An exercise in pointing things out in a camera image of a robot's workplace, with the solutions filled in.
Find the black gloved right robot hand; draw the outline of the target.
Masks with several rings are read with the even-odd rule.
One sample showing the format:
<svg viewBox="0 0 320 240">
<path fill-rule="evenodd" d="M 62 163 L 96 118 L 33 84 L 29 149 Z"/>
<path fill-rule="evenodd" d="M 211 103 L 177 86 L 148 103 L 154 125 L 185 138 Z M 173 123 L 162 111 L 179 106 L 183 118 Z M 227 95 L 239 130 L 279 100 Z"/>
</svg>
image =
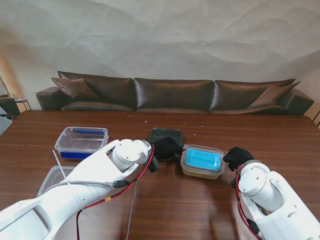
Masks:
<svg viewBox="0 0 320 240">
<path fill-rule="evenodd" d="M 223 157 L 223 161 L 227 163 L 228 168 L 233 172 L 238 167 L 247 161 L 254 160 L 255 158 L 251 153 L 240 147 L 231 148 L 228 153 Z"/>
</svg>

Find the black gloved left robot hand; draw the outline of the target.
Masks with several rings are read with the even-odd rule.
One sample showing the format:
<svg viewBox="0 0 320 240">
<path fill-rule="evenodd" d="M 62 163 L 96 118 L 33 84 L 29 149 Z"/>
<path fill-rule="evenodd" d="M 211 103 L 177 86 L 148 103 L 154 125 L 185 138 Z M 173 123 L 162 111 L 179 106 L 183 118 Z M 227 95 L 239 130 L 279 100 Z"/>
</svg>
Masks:
<svg viewBox="0 0 320 240">
<path fill-rule="evenodd" d="M 154 156 L 163 160 L 181 156 L 185 150 L 172 137 L 164 137 L 150 143 L 154 147 Z"/>
</svg>

